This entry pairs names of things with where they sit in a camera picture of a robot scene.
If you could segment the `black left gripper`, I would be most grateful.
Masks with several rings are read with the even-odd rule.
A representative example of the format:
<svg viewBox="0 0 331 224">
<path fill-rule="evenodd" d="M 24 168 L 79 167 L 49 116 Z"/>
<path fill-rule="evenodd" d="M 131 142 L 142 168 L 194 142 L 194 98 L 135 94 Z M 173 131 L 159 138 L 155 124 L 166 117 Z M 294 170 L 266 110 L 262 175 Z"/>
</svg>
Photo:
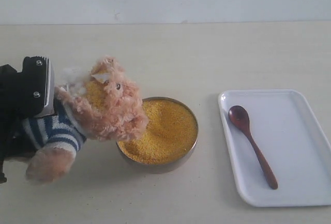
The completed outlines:
<svg viewBox="0 0 331 224">
<path fill-rule="evenodd" d="M 46 64 L 42 58 L 25 57 L 21 71 L 9 64 L 1 66 L 1 168 L 18 123 L 43 110 Z"/>
</svg>

